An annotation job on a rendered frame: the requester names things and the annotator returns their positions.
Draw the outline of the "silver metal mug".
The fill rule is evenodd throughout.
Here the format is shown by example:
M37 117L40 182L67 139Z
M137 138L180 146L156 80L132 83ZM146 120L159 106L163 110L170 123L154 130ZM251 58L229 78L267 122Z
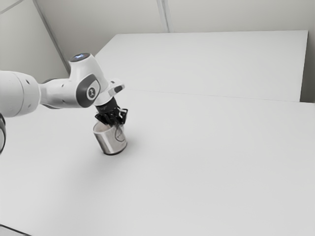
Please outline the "silver metal mug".
M105 125L98 121L93 127L93 133L105 155L116 155L127 147L127 139L123 125Z

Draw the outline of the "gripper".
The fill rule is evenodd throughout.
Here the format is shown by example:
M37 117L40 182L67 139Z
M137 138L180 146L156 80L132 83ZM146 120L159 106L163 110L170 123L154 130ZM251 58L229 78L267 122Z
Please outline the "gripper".
M104 125L112 126L111 117L116 118L117 125L124 125L126 122L128 109L122 109L118 106L115 97L112 97L107 103L96 106L97 113L95 118Z

